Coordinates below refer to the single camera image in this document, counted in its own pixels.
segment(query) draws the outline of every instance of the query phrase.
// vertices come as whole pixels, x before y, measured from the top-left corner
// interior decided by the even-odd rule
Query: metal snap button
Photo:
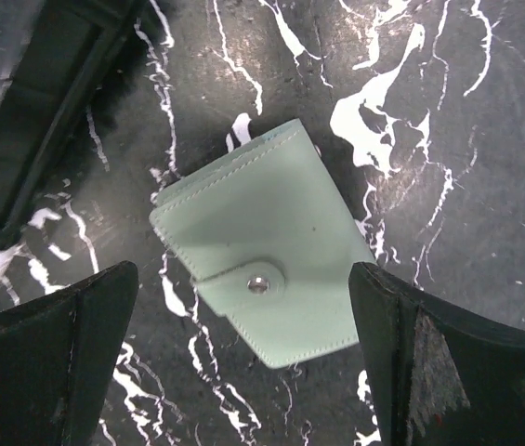
[[[247,283],[247,289],[255,295],[263,295],[270,288],[270,281],[264,276],[252,276]]]

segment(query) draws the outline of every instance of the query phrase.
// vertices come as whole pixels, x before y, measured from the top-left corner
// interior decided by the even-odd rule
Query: black object
[[[525,332],[358,263],[349,290],[385,446],[525,445]]]
[[[145,0],[0,0],[0,249],[132,31]]]
[[[0,313],[0,445],[86,445],[138,292],[120,263]]]

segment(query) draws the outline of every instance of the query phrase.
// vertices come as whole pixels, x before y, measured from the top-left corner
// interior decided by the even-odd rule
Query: card holder
[[[358,342],[348,293],[374,262],[299,120],[163,189],[151,224],[271,368]]]

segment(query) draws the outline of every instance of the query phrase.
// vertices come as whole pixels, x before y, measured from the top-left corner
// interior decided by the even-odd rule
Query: green wallet
[[[268,367],[358,342],[348,294],[374,257],[299,120],[163,189],[151,223]]]

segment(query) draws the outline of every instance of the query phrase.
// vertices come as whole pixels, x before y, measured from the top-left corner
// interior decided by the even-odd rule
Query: marble countertop
[[[267,369],[194,295],[152,199],[298,117],[381,266],[525,330],[525,0],[155,2],[0,302],[138,265],[95,445],[379,444],[361,348]]]

